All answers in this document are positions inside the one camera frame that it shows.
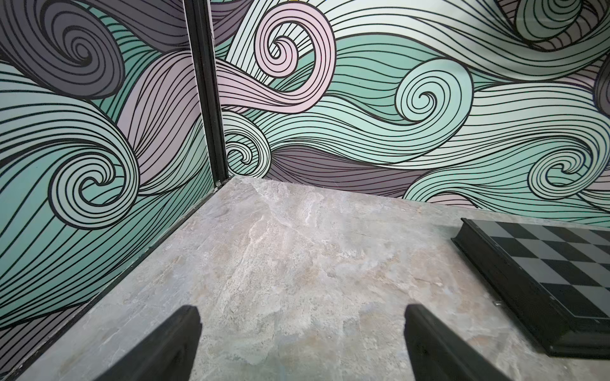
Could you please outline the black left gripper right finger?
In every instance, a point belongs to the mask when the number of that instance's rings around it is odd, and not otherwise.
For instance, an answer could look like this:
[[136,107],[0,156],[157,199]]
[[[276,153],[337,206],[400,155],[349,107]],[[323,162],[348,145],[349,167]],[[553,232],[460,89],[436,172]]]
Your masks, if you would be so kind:
[[406,307],[403,335],[416,380],[509,378],[421,304]]

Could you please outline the black grey chessboard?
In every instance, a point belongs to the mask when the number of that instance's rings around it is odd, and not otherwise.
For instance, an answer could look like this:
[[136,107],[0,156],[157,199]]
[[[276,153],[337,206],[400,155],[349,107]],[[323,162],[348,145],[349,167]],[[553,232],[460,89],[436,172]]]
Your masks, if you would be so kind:
[[609,358],[609,232],[463,219],[452,240],[549,356]]

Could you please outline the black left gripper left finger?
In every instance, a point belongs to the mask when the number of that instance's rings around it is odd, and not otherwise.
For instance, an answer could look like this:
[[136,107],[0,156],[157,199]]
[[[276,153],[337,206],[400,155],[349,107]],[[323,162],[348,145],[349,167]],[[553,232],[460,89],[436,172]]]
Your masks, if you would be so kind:
[[98,380],[189,380],[202,332],[195,306],[181,306]]

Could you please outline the black corner frame post left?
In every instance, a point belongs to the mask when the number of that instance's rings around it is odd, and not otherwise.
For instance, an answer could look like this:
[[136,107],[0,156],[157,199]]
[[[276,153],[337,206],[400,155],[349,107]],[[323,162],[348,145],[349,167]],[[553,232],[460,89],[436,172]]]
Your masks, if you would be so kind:
[[230,179],[230,174],[216,76],[211,3],[187,0],[184,2],[184,10],[207,138],[211,173],[214,185],[219,188]]

